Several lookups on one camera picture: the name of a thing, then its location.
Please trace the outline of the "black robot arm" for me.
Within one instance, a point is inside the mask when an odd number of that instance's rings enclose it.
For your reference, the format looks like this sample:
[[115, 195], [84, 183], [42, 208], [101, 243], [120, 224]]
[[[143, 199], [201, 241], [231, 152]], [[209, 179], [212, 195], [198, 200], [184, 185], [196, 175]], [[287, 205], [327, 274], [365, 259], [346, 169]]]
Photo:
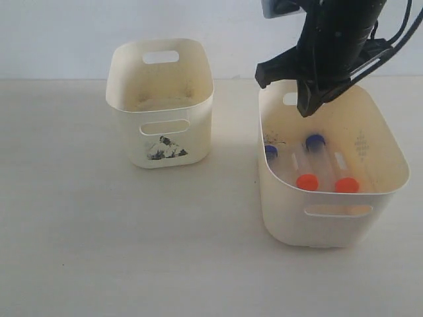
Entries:
[[297, 84], [297, 109], [313, 115], [352, 84], [352, 76], [389, 48], [369, 35], [384, 1], [262, 1], [265, 18], [304, 11], [296, 46], [259, 63], [255, 79], [261, 88], [273, 82]]

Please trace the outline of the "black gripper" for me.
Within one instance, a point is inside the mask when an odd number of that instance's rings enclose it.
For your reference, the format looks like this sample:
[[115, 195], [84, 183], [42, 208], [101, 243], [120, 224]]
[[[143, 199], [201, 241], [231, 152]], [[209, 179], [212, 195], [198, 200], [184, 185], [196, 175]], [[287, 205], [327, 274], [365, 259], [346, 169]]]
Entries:
[[312, 116], [342, 94], [349, 84], [342, 81], [393, 49], [386, 39], [369, 38], [372, 28], [360, 20], [307, 19], [296, 46], [259, 63], [255, 79], [261, 88], [297, 79], [297, 109]]

